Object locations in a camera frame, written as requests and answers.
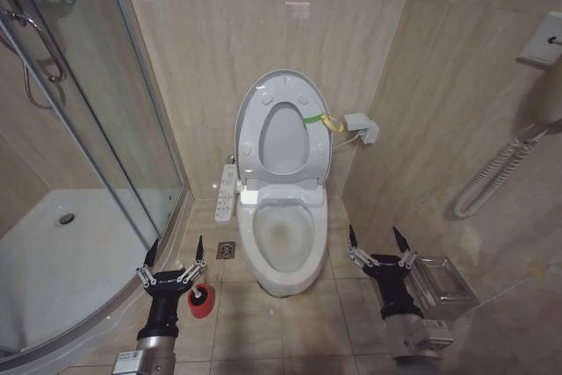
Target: green tag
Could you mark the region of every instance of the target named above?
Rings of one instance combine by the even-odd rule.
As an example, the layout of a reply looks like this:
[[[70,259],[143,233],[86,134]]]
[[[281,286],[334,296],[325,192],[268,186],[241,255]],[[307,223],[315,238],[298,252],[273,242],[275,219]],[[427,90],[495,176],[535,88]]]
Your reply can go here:
[[[310,118],[303,118],[303,121],[304,121],[305,123],[314,123],[314,122],[317,122],[317,121],[319,121],[320,119],[322,119],[322,116],[324,116],[324,113],[321,113],[321,114],[319,114],[319,115],[317,115],[317,116],[311,116]]]

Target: bidet control panel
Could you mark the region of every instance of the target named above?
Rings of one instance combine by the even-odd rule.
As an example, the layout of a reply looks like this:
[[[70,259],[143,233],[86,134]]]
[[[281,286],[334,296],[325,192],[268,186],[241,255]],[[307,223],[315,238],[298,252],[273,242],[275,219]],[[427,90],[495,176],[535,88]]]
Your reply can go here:
[[[236,189],[236,164],[225,164],[220,179],[219,198],[214,212],[217,223],[228,223],[234,210],[234,192]]]

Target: shower door handle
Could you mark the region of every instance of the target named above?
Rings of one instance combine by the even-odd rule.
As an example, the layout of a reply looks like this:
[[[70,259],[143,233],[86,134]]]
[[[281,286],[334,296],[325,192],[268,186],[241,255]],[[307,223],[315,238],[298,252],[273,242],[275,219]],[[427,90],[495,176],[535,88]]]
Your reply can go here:
[[[51,56],[51,59],[54,62],[54,65],[58,69],[59,75],[49,75],[48,76],[48,80],[51,83],[59,83],[60,81],[64,81],[65,79],[67,79],[67,73],[65,72],[64,67],[61,64],[61,61],[59,60],[59,57],[55,52],[55,49],[54,49],[53,44],[51,43],[51,40],[47,37],[45,32],[35,22],[35,20],[33,18],[29,17],[28,15],[25,15],[24,13],[17,13],[17,12],[14,12],[14,11],[8,11],[7,9],[2,9],[0,11],[0,13],[2,13],[5,17],[11,18],[11,19],[16,19],[19,22],[25,22],[25,23],[31,25],[33,27],[33,29],[35,30],[35,32],[37,33],[37,35],[39,35],[39,37],[41,38],[41,41],[43,41],[43,45],[45,46],[45,48],[49,52],[49,54]]]

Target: coiled phone cord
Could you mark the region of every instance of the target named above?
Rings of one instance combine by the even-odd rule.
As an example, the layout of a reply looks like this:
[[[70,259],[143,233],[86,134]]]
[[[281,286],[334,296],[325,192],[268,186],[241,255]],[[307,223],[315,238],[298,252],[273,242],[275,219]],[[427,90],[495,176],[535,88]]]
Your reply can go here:
[[[527,132],[535,124],[526,127],[523,132]],[[498,155],[489,162],[482,170],[471,180],[466,188],[458,195],[453,204],[453,213],[459,219],[472,217],[506,182],[506,180],[515,171],[517,166],[529,155],[533,148],[538,144],[540,139],[546,135],[549,128],[542,130],[532,138],[520,141],[519,137],[515,137],[512,142],[505,145]],[[484,190],[467,206],[468,198],[476,191],[476,189],[492,174],[496,176],[484,188]]]

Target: beige tile wall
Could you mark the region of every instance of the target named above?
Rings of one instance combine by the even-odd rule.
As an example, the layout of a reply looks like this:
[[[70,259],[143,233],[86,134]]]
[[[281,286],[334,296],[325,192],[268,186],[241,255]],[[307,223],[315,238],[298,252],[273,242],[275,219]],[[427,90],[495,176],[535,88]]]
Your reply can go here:
[[[403,2],[133,0],[195,198],[215,199],[241,100],[264,73],[303,72],[334,115],[367,111]],[[353,154],[334,155],[332,195]]]
[[[48,192],[47,184],[0,134],[0,239]]]
[[[530,121],[543,73],[515,59],[547,11],[562,0],[407,0],[370,110],[380,136],[358,149],[343,190],[368,250],[395,251],[395,225],[422,254],[450,256],[483,302],[455,327],[448,373],[554,371],[562,137],[541,141],[476,216],[450,212]]]
[[[50,189],[99,187],[82,152],[52,110],[33,106],[25,95],[21,61],[0,46],[0,134]],[[32,81],[35,100],[48,105]]]

